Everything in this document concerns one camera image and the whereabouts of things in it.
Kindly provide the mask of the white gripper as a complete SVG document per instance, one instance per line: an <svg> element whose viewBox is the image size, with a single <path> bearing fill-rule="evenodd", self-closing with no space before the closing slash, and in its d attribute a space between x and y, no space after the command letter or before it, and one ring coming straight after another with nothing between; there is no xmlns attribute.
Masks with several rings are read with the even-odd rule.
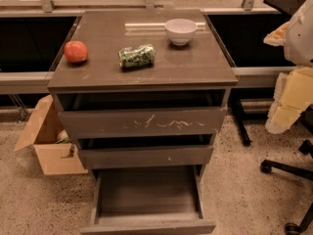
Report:
<svg viewBox="0 0 313 235"><path fill-rule="evenodd" d="M289 130L300 115L313 104L313 0L306 0L291 17L268 33L265 44L284 45L285 58L298 66L290 74L280 73L275 85L274 102L265 128L272 134Z"/></svg>

